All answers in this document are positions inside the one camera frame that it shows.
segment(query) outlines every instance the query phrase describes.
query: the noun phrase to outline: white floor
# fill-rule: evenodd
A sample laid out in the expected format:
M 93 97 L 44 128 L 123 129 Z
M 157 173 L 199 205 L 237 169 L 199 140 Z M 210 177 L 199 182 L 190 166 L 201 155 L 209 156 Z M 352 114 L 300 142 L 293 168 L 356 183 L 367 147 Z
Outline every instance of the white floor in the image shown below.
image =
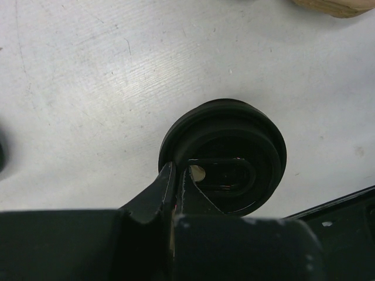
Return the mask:
M 288 0 L 2 0 L 0 210 L 119 207 L 156 176 L 185 112 L 237 98 L 288 148 L 254 215 L 375 184 L 375 11 L 335 19 Z

